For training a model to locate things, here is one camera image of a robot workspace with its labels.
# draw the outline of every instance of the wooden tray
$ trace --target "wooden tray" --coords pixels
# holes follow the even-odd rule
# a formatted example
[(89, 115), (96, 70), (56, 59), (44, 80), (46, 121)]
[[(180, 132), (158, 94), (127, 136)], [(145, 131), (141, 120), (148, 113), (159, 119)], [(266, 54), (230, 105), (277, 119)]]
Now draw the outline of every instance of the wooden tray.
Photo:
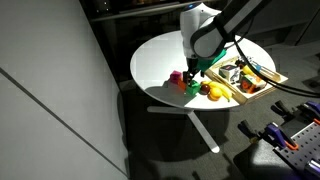
[[(226, 79), (224, 79), (223, 77), (221, 77), (219, 75), (219, 67), (222, 67), (224, 65), (228, 65), (228, 64), (235, 64), (235, 62), (239, 59), (238, 56), (231, 58), (229, 60), (220, 62), (220, 63), (216, 63), (213, 66), (211, 66), (207, 71), (205, 71), (205, 75), (208, 76), (211, 80), (220, 82), (224, 85), (226, 85), (231, 91), (232, 91), (232, 98), (235, 99), (239, 104), (247, 104), (252, 102), (255, 99), (258, 99), (262, 96), (264, 96), (265, 94), (270, 93), (271, 91), (275, 90), (276, 88), (273, 87), (270, 84), (267, 84), (265, 88), (253, 93), (253, 94), (249, 94), (249, 93), (245, 93), (240, 89), (240, 84), (236, 83), (236, 84), (230, 84)], [(278, 83), (283, 83), (286, 80), (288, 80), (287, 77), (271, 71), (265, 67), (261, 68), (261, 74), (263, 74), (264, 76), (268, 77), (269, 79), (272, 79)]]

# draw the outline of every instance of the round white table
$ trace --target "round white table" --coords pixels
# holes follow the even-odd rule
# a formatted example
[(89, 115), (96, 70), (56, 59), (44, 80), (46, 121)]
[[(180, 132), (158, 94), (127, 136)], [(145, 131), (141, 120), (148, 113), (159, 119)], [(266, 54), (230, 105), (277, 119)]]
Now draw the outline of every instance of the round white table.
[[(257, 44), (243, 39), (239, 43), (246, 56), (250, 56), (258, 64), (275, 71), (275, 65), (269, 54)], [(219, 60), (228, 60), (239, 55), (235, 46), (227, 50), (227, 54)], [(183, 53), (182, 36), (180, 31), (174, 31), (157, 36), (141, 45), (133, 54), (130, 70), (137, 86), (152, 98), (171, 105), (168, 107), (149, 107), (149, 112), (187, 114), (209, 148), (213, 152), (219, 152), (219, 147), (203, 127), (200, 120), (194, 114), (194, 110), (210, 111), (239, 106), (234, 99), (230, 102), (226, 98), (219, 101), (211, 101), (207, 96), (197, 93), (195, 96), (185, 93), (178, 85), (169, 82), (170, 74), (176, 70), (179, 72), (188, 69), (186, 57)], [(194, 80), (201, 82), (210, 80), (202, 78), (198, 73)]]

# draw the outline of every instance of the gray floor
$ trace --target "gray floor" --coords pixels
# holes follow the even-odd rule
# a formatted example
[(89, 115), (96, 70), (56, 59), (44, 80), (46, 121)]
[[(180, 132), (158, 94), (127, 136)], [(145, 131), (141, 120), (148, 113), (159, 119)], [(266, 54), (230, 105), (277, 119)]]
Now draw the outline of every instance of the gray floor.
[[(299, 47), (274, 45), (265, 49), (274, 59), (277, 70), (289, 77), (287, 85), (320, 92), (307, 86), (320, 79), (320, 41)], [(246, 119), (255, 129), (283, 120), (270, 110), (282, 100), (288, 107), (319, 99), (298, 97), (280, 90), (241, 107), (225, 111), (196, 112), (209, 133), (221, 147), (211, 153), (184, 115), (151, 114), (149, 105), (163, 105), (139, 89), (123, 92), (127, 121), (130, 173), (133, 180), (227, 180), (244, 179), (234, 166), (236, 154), (249, 146), (248, 139), (237, 129)]]

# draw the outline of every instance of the table top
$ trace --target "table top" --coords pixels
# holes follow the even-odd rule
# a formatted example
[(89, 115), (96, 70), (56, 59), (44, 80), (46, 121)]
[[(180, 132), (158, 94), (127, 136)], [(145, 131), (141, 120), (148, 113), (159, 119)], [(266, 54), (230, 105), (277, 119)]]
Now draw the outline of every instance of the table top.
[[(269, 54), (257, 44), (243, 39), (239, 43), (246, 56), (270, 70), (275, 71), (275, 64)], [(219, 60), (228, 60), (239, 55), (235, 46), (227, 50), (227, 54)], [(130, 70), (139, 88), (152, 98), (165, 104), (191, 110), (216, 110), (239, 106), (234, 99), (230, 102), (221, 97), (218, 101), (211, 101), (207, 96), (197, 93), (192, 96), (178, 85), (169, 81), (170, 74), (188, 69), (186, 57), (183, 53), (182, 36), (180, 31), (162, 34), (142, 44), (133, 54)], [(210, 80), (202, 78), (198, 73), (194, 80), (197, 82)]]

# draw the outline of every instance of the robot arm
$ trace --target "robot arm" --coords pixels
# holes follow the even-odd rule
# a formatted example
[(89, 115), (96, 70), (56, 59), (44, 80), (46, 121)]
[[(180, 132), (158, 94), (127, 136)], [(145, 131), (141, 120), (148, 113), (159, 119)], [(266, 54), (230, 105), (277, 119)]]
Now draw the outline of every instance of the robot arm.
[(213, 60), (235, 33), (271, 0), (233, 0), (223, 11), (194, 3), (180, 14), (183, 50), (188, 71), (184, 81), (189, 84), (196, 73), (198, 60)]

